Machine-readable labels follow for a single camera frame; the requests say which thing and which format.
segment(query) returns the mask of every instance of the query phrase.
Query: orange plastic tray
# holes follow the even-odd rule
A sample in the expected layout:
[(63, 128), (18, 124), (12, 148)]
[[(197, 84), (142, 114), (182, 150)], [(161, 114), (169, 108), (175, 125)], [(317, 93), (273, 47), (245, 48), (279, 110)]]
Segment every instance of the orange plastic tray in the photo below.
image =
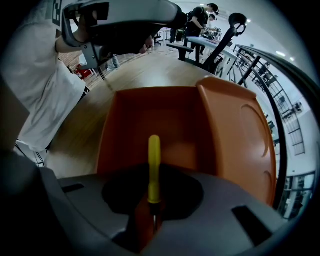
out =
[(161, 140), (161, 162), (227, 179), (271, 205), (276, 157), (256, 95), (214, 77), (196, 87), (118, 91), (106, 119), (98, 174), (148, 162), (148, 139)]

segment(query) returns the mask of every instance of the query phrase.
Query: metal railing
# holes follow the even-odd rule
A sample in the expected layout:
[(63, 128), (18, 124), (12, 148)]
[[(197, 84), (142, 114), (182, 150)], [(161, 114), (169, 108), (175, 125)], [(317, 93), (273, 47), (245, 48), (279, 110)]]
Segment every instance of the metal railing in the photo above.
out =
[[(248, 59), (246, 56), (244, 56), (242, 54), (242, 49), (244, 48), (246, 52), (250, 52), (250, 49), (251, 49), (250, 47), (241, 46), (241, 45), (235, 46), (233, 51), (237, 53), (239, 58), (241, 58), (242, 65), (239, 64), (238, 62), (235, 62), (229, 73), (231, 73), (232, 71), (233, 73), (235, 73), (235, 68), (237, 68), (240, 71), (241, 76), (243, 77), (243, 72), (247, 72), (249, 69), (255, 69), (258, 71), (258, 70), (261, 70), (262, 67), (264, 66), (264, 64), (262, 64), (260, 61), (256, 61), (256, 58), (251, 60), (251, 59)], [(284, 128), (285, 128), (286, 134), (290, 137), (291, 145), (294, 150), (294, 155), (298, 156), (300, 154), (304, 154), (306, 152), (305, 143), (304, 143), (304, 138), (301, 131), (299, 119), (297, 116), (297, 109), (291, 103), (291, 100), (288, 97), (287, 93), (285, 92), (281, 84), (278, 82), (277, 78), (270, 72), (270, 70), (268, 70), (267, 74), (262, 74), (261, 72), (259, 72), (258, 76), (264, 80), (265, 84), (267, 85), (268, 91), (271, 93), (276, 103), (276, 106), (282, 118), (282, 122), (285, 124)], [(261, 82), (260, 82), (260, 79), (258, 79), (258, 76), (250, 72), (247, 79), (250, 77), (252, 79), (252, 82), (254, 82), (258, 88), (260, 88), (264, 93), (266, 93), (266, 90), (261, 85)]]
[[(242, 50), (250, 56), (249, 59), (242, 54)], [(261, 71), (263, 64), (260, 60), (270, 63), (273, 67), (282, 72), (302, 94), (305, 87), (314, 90), (316, 85), (300, 69), (286, 60), (270, 53), (243, 45), (236, 45), (233, 51), (236, 52), (240, 61), (235, 61), (231, 69), (228, 70), (229, 80), (246, 88), (248, 87), (247, 85), (249, 85), (249, 80), (252, 80), (252, 83), (254, 82), (254, 84), (266, 94), (274, 114), (279, 136), (278, 139), (274, 140), (274, 143), (275, 145), (277, 143), (280, 146), (280, 163), (273, 202), (273, 208), (277, 210), (284, 194), (287, 177), (288, 152), (286, 134), (292, 142), (295, 155), (305, 153), (305, 145), (294, 106), (285, 90), (277, 82), (277, 78), (272, 73), (268, 73), (268, 79), (265, 78), (265, 72)], [(240, 73), (241, 78), (239, 80), (236, 78), (235, 70), (239, 71), (237, 72), (238, 74)]]

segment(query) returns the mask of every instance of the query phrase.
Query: white t-shirt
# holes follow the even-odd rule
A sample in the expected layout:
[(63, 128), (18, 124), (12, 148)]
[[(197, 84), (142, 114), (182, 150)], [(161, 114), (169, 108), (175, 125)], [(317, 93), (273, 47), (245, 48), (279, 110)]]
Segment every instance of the white t-shirt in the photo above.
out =
[(38, 152), (53, 140), (86, 86), (58, 60), (47, 3), (52, 5), (42, 2), (16, 30), (0, 63), (4, 81), (30, 113), (18, 139)]
[(208, 24), (206, 25), (207, 28), (212, 29), (212, 21), (208, 20)]

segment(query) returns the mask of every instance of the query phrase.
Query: rectangular slot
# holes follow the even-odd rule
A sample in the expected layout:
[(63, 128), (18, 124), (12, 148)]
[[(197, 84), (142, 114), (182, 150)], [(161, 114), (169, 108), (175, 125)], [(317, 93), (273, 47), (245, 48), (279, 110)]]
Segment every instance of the rectangular slot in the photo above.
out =
[(272, 233), (252, 213), (252, 211), (249, 210), (247, 206), (235, 207), (232, 209), (232, 212), (242, 225), (254, 246), (260, 245), (272, 236)]
[(69, 192), (72, 192), (72, 191), (76, 191), (76, 190), (80, 190), (80, 189), (83, 189), (85, 186), (82, 185), (81, 183), (77, 183), (77, 184), (73, 184), (73, 185), (70, 185), (70, 186), (64, 186), (62, 187), (62, 191), (63, 193), (69, 193)]

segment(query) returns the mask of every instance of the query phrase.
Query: window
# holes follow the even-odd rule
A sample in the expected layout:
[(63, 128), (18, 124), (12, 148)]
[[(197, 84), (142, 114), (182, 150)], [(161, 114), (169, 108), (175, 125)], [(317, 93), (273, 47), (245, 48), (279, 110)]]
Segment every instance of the window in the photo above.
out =
[(278, 208), (284, 219), (291, 220), (303, 212), (312, 197), (314, 181), (315, 172), (286, 178)]

